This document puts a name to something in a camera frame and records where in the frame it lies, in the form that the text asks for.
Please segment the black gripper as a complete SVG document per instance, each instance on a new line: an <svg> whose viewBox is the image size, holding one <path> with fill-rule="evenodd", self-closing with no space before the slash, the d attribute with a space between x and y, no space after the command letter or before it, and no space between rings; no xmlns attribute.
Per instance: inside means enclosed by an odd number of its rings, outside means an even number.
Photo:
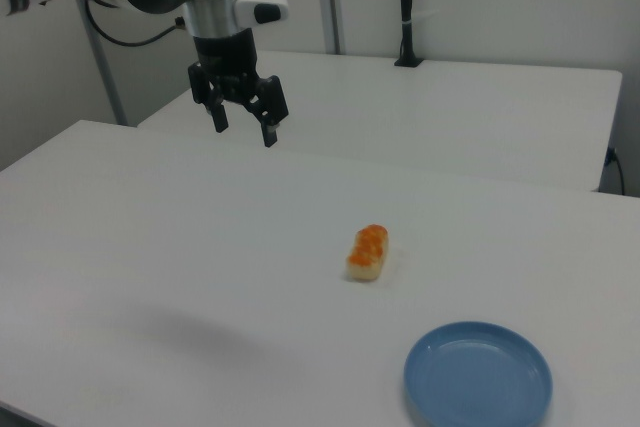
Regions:
<svg viewBox="0 0 640 427"><path fill-rule="evenodd" d="M260 78L252 29L224 38L194 38L198 63L188 68L193 100L212 118L215 131L229 126L224 99L247 99L245 109L260 123L264 146L278 140L277 128L289 115L280 79Z"/></svg>

